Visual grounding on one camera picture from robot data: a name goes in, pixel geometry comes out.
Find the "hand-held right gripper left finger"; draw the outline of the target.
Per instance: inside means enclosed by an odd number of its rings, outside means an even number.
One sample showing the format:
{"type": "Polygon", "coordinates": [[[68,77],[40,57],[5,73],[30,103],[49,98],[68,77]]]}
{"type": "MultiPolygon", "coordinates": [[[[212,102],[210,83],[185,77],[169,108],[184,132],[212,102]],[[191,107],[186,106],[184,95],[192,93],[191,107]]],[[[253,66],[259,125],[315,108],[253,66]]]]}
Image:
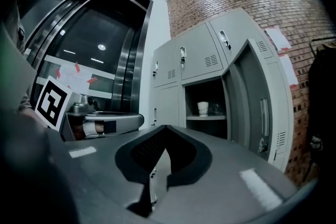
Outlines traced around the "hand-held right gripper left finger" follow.
{"type": "Polygon", "coordinates": [[[79,142],[52,135],[52,160],[70,192],[78,223],[165,223],[151,213],[150,174],[132,149],[165,127],[79,142]]]}

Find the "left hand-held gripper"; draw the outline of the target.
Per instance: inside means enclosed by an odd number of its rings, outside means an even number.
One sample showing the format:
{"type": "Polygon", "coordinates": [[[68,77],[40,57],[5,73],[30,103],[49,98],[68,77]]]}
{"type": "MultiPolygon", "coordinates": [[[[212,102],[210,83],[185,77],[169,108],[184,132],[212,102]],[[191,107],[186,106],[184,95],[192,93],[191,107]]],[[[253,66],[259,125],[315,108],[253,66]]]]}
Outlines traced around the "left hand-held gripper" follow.
{"type": "Polygon", "coordinates": [[[144,123],[141,114],[105,114],[94,110],[93,100],[77,94],[53,77],[48,77],[38,98],[36,114],[63,141],[79,141],[107,134],[138,130],[144,123]]]}

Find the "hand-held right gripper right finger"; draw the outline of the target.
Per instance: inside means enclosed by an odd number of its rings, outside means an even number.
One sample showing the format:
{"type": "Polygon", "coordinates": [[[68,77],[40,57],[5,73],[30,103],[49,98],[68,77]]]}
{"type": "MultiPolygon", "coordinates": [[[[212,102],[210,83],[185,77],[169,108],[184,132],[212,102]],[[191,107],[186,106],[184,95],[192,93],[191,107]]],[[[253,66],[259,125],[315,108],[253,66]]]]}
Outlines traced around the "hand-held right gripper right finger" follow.
{"type": "Polygon", "coordinates": [[[155,209],[159,223],[244,223],[267,213],[248,189],[240,173],[253,169],[283,200],[296,192],[296,186],[278,168],[243,146],[178,127],[177,130],[205,144],[212,163],[194,184],[171,187],[155,209]]]}

